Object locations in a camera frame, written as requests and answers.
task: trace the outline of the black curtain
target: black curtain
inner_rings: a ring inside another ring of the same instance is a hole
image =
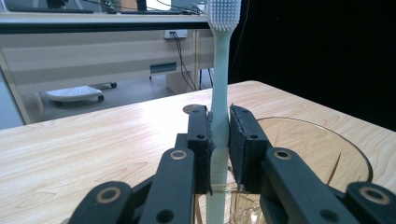
[[[242,0],[229,81],[258,80],[396,131],[392,1]]]

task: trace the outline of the power socket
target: power socket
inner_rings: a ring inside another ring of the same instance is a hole
[[[165,30],[163,37],[165,39],[174,39],[175,36],[173,33],[176,33],[178,38],[186,38],[188,31],[187,30]]]

